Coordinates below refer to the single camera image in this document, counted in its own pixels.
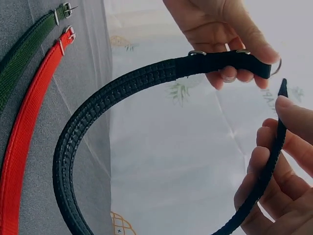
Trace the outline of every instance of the gray cloth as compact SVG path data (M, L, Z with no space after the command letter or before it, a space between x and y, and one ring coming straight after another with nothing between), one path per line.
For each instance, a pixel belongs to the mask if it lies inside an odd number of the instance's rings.
M60 0L0 1L0 60L33 23ZM32 137L23 179L20 235L69 235L52 186L52 158L70 115L111 80L112 59L102 0L72 0L79 7L60 22L27 67L0 117L0 160L27 87L36 69L63 29L72 25L69 45L45 95ZM109 114L87 132L74 163L74 189L82 214L95 235L113 234L110 186Z

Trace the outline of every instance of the fingernail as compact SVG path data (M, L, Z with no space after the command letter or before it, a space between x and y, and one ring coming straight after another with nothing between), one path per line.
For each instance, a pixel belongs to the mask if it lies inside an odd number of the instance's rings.
M277 106L281 107L281 108L288 108L290 106L294 105L294 103L288 99L287 97L285 96L278 96L277 98Z
M250 165L248 165L247 169L246 169L246 173L249 174L252 172L252 167Z
M273 56L273 57L277 57L279 56L278 52L274 50L274 48L271 45L266 45L263 47L263 53Z
M233 81L235 81L235 77L224 77L223 76L223 81L225 82L225 83L230 83L230 82L233 82Z
M242 82L242 83L249 83L249 82L251 82L253 79L254 79L254 77L252 76L248 81Z

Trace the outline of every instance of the d-ring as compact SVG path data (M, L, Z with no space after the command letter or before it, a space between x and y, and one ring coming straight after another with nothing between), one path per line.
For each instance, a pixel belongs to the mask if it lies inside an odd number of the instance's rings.
M282 58L280 58L280 60L279 60L279 66L276 69L276 71L271 73L269 77L272 77L273 75L277 74L280 71L281 66L282 66Z

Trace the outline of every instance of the white curtain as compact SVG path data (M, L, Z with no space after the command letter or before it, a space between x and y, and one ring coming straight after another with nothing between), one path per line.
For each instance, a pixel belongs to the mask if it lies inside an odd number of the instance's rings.
M113 78L192 49L161 0L104 2ZM142 91L111 109L115 234L215 232L235 213L233 196L246 174L257 129L266 118L277 118L273 108L282 78L288 80L290 98L313 109L313 3L246 5L283 59L269 89L236 81L217 92L204 75L195 75Z

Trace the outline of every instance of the human hand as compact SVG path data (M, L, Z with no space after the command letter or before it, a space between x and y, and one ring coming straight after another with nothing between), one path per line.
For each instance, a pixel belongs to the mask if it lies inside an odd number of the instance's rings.
M195 50L205 52L244 49L245 47L266 64L274 64L279 55L266 42L263 34L246 12L242 0L163 0L177 25ZM268 86L266 79L247 70L231 66L207 74L211 85L220 90L223 82L242 82L253 78L261 89Z
M283 149L313 177L313 111L293 105L283 96L276 101L276 111L288 129ZM269 158L277 124L276 120L267 119L257 132L257 147L252 152L248 174L234 197L236 209L248 196ZM259 202L275 222L255 205L241 224L247 235L313 234L313 188L295 174L283 153Z

